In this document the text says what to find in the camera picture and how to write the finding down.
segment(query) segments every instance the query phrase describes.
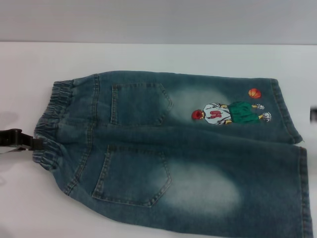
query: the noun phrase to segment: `white table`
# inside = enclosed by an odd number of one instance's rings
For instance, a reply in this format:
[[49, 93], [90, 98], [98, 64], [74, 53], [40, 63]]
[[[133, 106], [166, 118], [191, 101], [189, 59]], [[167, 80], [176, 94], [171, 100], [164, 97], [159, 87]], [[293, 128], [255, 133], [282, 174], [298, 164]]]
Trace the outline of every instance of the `white table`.
[[[309, 154], [317, 234], [317, 46], [0, 43], [0, 130], [33, 134], [54, 81], [110, 70], [146, 70], [279, 80]], [[107, 219], [64, 195], [30, 152], [0, 155], [1, 238], [194, 238]]]

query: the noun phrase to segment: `hem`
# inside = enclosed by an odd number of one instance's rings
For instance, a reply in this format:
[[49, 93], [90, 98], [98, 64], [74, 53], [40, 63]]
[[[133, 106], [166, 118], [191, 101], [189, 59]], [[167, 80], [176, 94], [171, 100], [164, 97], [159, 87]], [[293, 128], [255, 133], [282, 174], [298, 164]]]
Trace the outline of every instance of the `hem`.
[[303, 140], [303, 138], [298, 133], [298, 131], [296, 130], [296, 128], [293, 124], [291, 116], [287, 110], [281, 89], [278, 85], [278, 81], [276, 79], [271, 79], [271, 85], [272, 85], [272, 90], [273, 90], [273, 94], [275, 97], [275, 102], [277, 103], [277, 107], [278, 107], [280, 114], [282, 116], [283, 123], [286, 127], [286, 130], [292, 138], [292, 143], [297, 144], [297, 143], [301, 142]]

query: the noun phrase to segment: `cartoon sneaker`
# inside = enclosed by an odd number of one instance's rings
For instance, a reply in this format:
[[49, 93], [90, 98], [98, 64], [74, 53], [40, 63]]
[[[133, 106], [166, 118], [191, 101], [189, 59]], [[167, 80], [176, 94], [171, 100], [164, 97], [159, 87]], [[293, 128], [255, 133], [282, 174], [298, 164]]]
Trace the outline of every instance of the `cartoon sneaker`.
[[272, 116], [271, 113], [263, 113], [263, 120], [265, 120], [266, 122], [270, 121]]
[[261, 105], [261, 104], [256, 104], [256, 105], [258, 106], [258, 109], [261, 109], [261, 110], [264, 109], [264, 106], [263, 106], [263, 105]]

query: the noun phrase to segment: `stitching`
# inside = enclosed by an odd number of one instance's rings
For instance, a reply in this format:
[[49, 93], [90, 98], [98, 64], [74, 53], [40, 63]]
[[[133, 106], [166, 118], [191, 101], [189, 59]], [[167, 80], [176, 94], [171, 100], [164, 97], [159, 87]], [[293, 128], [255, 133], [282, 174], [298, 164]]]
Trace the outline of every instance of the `stitching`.
[[89, 123], [87, 123], [87, 122], [65, 121], [65, 122], [63, 122], [61, 124], [71, 125], [71, 126], [74, 126], [74, 127], [83, 128], [83, 127], [87, 127]]
[[112, 102], [111, 102], [111, 120], [110, 123], [117, 124], [116, 108], [118, 101], [118, 88], [116, 85], [112, 86]]
[[302, 160], [302, 148], [300, 148], [299, 160], [298, 160], [298, 175], [301, 182], [301, 201], [302, 201], [302, 236], [305, 238], [304, 234], [304, 201], [303, 201], [303, 184], [302, 184], [302, 174], [301, 174], [301, 160]]
[[71, 191], [74, 189], [74, 187], [77, 185], [79, 178], [81, 177], [81, 174], [86, 167], [86, 163], [88, 160], [88, 157], [91, 153], [92, 147], [93, 147], [93, 128], [97, 124], [97, 102], [98, 102], [98, 96], [99, 96], [99, 75], [95, 75], [95, 85], [94, 85], [94, 98], [93, 98], [93, 106], [92, 106], [92, 121], [93, 123], [88, 127], [87, 130], [87, 150], [82, 155], [80, 163], [76, 169], [75, 176], [72, 179], [72, 181], [67, 185], [65, 190], [63, 191], [66, 195], [70, 195]]
[[110, 166], [110, 162], [111, 162], [111, 150], [110, 150], [110, 146], [108, 145], [104, 165], [103, 165], [102, 171], [100, 173], [100, 176], [99, 176], [99, 179], [97, 182], [97, 186], [94, 190], [93, 196], [94, 196], [94, 194], [98, 194], [98, 197], [101, 196], [102, 186], [104, 184], [104, 179], [108, 176], [108, 169]]
[[173, 102], [172, 102], [172, 100], [170, 99], [170, 97], [167, 95], [167, 93], [166, 93], [166, 91], [165, 91], [165, 89], [164, 89], [164, 87], [163, 87], [163, 85], [162, 85], [161, 83], [159, 84], [159, 87], [160, 87], [160, 89], [161, 89], [163, 95], [165, 96], [165, 98], [169, 101], [169, 105], [168, 105], [168, 107], [167, 107], [165, 113], [164, 113], [164, 114], [161, 116], [161, 118], [160, 118], [160, 124], [159, 124], [159, 125], [161, 125], [161, 124], [163, 123], [164, 119], [166, 118], [166, 115], [167, 115], [167, 114], [169, 113], [169, 111], [171, 110], [171, 108], [172, 108], [172, 106], [173, 106]]
[[304, 148], [300, 147], [299, 162], [301, 199], [302, 199], [302, 235], [303, 238], [312, 237], [312, 220], [309, 202], [307, 155]]
[[[160, 162], [162, 162], [162, 164], [164, 166], [164, 170], [165, 170], [166, 175], [167, 175], [167, 181], [159, 189], [159, 191], [157, 193], [155, 193], [150, 199], [148, 199], [146, 201], [134, 201], [134, 200], [130, 200], [130, 199], [109, 197], [107, 195], [104, 196], [102, 194], [102, 185], [104, 183], [104, 179], [108, 175], [108, 170], [109, 170], [109, 166], [110, 166], [111, 152], [115, 152], [117, 150], [131, 151], [134, 153], [152, 154], [152, 155], [157, 155], [159, 157]], [[172, 183], [172, 177], [171, 177], [169, 169], [167, 167], [167, 161], [165, 159], [163, 152], [156, 152], [156, 151], [151, 151], [151, 150], [143, 150], [143, 149], [136, 149], [136, 148], [131, 148], [131, 147], [123, 147], [123, 146], [108, 146], [104, 165], [102, 168], [102, 172], [99, 176], [99, 180], [97, 182], [97, 185], [96, 185], [96, 188], [93, 192], [92, 197], [99, 199], [99, 200], [107, 201], [107, 202], [127, 204], [127, 205], [133, 205], [133, 206], [152, 207], [163, 196], [165, 191], [170, 187], [171, 183]]]
[[280, 103], [277, 101], [276, 92], [275, 92], [275, 86], [273, 87], [273, 79], [270, 79], [270, 81], [271, 81], [271, 87], [272, 87], [272, 91], [273, 91], [273, 95], [274, 95], [274, 100], [275, 100], [275, 102], [276, 102], [276, 104], [277, 104], [278, 111], [279, 111], [279, 113], [280, 113], [280, 115], [281, 115], [281, 117], [282, 117], [283, 125], [285, 126], [286, 131], [288, 132], [288, 134], [289, 134], [289, 135], [291, 136], [291, 138], [293, 139], [293, 143], [295, 143], [295, 142], [296, 142], [295, 137], [292, 135], [292, 133], [290, 132], [288, 126], [286, 125], [286, 123], [285, 123], [285, 116], [284, 116], [284, 114], [283, 114], [282, 111], [281, 111]]
[[118, 88], [132, 88], [132, 87], [140, 87], [140, 86], [146, 86], [146, 87], [159, 87], [159, 83], [119, 83], [115, 84], [116, 87]]
[[[58, 123], [59, 123], [59, 121], [60, 121], [60, 118], [58, 118], [58, 121], [57, 121], [57, 123], [55, 124], [55, 128], [54, 128], [54, 129], [55, 129], [55, 133], [54, 133], [55, 138], [57, 138], [57, 130], [58, 130]], [[53, 166], [54, 169], [57, 168], [57, 165], [58, 165], [57, 159], [58, 159], [58, 157], [59, 157], [59, 156], [54, 156], [54, 157], [53, 157], [53, 164], [52, 164], [52, 166]]]

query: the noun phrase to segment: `red basketball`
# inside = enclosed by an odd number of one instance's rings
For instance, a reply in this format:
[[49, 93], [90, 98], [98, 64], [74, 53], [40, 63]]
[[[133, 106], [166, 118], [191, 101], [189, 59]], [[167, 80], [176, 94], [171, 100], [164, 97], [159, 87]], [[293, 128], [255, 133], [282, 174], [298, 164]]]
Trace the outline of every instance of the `red basketball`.
[[260, 98], [261, 97], [261, 92], [258, 89], [253, 88], [253, 89], [249, 90], [249, 96], [251, 98]]

